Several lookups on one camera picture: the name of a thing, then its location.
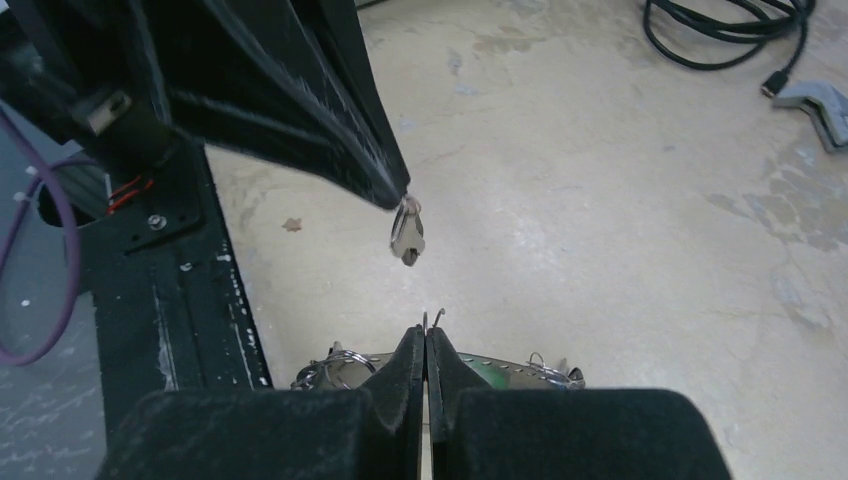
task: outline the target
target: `purple cable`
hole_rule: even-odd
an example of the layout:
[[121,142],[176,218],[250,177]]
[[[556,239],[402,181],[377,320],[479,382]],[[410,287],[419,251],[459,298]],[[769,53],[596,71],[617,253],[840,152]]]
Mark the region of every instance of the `purple cable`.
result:
[[26,197],[21,201],[18,210],[15,212],[15,218],[12,220],[12,228],[9,230],[9,235],[6,237],[6,240],[3,241],[3,249],[0,250],[0,276],[2,276],[3,269],[6,267],[6,261],[9,259],[11,254],[15,237],[23,224],[24,217],[26,217],[26,214],[29,211],[30,198],[35,195],[35,192],[38,190],[38,187],[42,182],[44,182],[47,186],[47,190],[50,192],[50,195],[53,197],[53,202],[56,204],[56,210],[59,212],[59,219],[62,222],[62,229],[65,232],[65,245],[67,248],[68,281],[67,290],[65,292],[65,301],[62,305],[62,310],[59,313],[59,320],[56,322],[56,326],[53,327],[53,331],[50,332],[50,336],[47,337],[47,340],[43,345],[35,349],[33,352],[25,355],[13,355],[0,345],[0,365],[23,366],[29,365],[46,355],[47,352],[56,345],[56,342],[59,341],[62,334],[65,333],[65,329],[68,328],[68,322],[71,320],[71,314],[74,311],[74,305],[76,304],[77,293],[79,290],[79,231],[77,231],[77,222],[74,217],[71,202],[68,200],[68,196],[65,194],[65,191],[62,189],[62,185],[59,183],[59,178],[55,173],[53,173],[53,170],[70,165],[92,164],[92,161],[85,158],[71,158],[57,162],[52,166],[47,165],[47,162],[41,158],[41,155],[35,150],[32,144],[23,136],[21,131],[18,130],[18,127],[12,122],[2,107],[0,107],[0,127],[6,131],[9,138],[12,139],[21,152],[23,152],[23,154],[27,157],[30,165],[32,165],[36,172],[38,172],[38,175],[36,175],[29,184],[29,188],[26,191]]

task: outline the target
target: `purple hose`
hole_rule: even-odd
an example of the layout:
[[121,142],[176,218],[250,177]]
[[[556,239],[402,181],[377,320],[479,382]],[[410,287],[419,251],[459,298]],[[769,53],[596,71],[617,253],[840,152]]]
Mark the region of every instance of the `purple hose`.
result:
[[26,198],[21,201],[18,210],[15,212],[15,218],[12,220],[12,228],[9,230],[9,235],[3,241],[3,249],[0,250],[0,276],[2,276],[3,269],[6,267],[6,261],[9,259],[11,254],[12,244],[15,242],[18,230],[20,230],[24,217],[29,211],[29,199],[35,195],[35,192],[38,190],[38,187],[42,182],[44,182],[47,186],[47,190],[50,192],[50,195],[53,197],[53,202],[56,204],[56,210],[59,212],[59,219],[62,222],[62,229],[65,232],[65,246],[67,248],[67,290],[65,292],[65,300],[62,305],[62,310],[59,314],[59,320],[56,322],[56,326],[53,328],[53,331],[50,332],[50,336],[47,337],[47,340],[43,345],[35,349],[33,352],[25,355],[13,355],[0,345],[0,365],[23,366],[29,365],[46,355],[47,352],[56,345],[56,342],[59,341],[62,334],[65,333],[65,329],[68,328],[68,322],[71,320],[71,314],[74,311],[74,305],[76,304],[77,293],[79,290],[79,231],[77,231],[77,222],[74,218],[74,211],[71,207],[71,202],[68,200],[68,196],[65,194],[65,191],[62,189],[62,185],[59,183],[59,178],[55,173],[53,173],[53,170],[70,165],[92,164],[92,161],[84,158],[76,158],[61,161],[53,164],[52,166],[47,165],[47,162],[41,158],[41,155],[35,150],[32,144],[29,143],[23,134],[21,134],[18,127],[12,122],[3,108],[0,108],[0,127],[6,131],[9,138],[12,139],[21,152],[23,152],[23,154],[27,157],[30,165],[32,165],[36,172],[38,172],[38,175],[35,176],[29,184],[29,188],[26,191]]

